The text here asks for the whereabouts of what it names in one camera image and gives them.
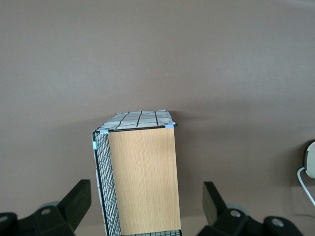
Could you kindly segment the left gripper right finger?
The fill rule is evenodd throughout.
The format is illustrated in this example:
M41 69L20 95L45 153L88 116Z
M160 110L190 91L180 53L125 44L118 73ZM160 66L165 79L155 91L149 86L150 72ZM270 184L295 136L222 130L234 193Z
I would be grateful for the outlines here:
M208 222L202 229L204 236L301 236L300 230L289 220L268 216L262 223L236 208L228 208L214 183L204 182L203 210Z

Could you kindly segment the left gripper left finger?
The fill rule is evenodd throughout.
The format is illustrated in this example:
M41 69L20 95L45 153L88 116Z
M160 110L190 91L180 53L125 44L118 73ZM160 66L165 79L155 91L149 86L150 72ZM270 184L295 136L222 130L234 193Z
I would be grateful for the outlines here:
M18 219L13 212L0 214L2 236L73 236L92 203L91 181L80 180L56 205L44 206Z

